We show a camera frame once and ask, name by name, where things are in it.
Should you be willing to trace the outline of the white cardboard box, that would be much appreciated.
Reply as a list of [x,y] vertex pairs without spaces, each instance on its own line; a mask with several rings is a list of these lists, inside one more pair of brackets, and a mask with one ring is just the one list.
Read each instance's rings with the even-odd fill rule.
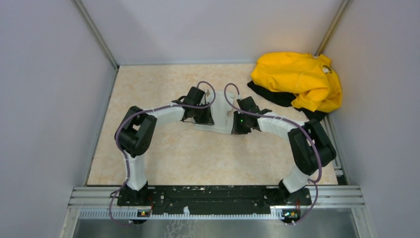
[[224,93],[216,91],[215,101],[210,106],[214,125],[196,124],[193,129],[221,134],[231,134],[233,128],[233,108],[227,103]]

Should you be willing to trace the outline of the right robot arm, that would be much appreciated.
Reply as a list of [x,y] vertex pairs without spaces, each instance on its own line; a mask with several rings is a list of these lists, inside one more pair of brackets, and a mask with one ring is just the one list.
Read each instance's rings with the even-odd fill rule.
[[292,204],[310,176],[317,173],[321,178],[322,168],[336,158],[332,142],[316,119],[292,121],[271,110],[260,110],[252,97],[237,99],[237,103],[239,107],[234,112],[232,134],[248,134],[258,130],[289,142],[295,165],[279,182],[279,199],[284,204]]

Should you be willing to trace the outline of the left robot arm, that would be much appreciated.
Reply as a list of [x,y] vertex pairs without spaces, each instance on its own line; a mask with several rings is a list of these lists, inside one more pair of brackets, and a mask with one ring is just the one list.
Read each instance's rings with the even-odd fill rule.
[[187,95],[167,105],[155,109],[143,110],[137,106],[128,109],[114,139],[126,165],[126,179],[122,188],[132,202],[143,205],[149,198],[145,153],[151,145],[155,129],[186,119],[193,119],[197,124],[214,125],[210,108],[215,100],[215,91],[208,101],[205,92],[193,86]]

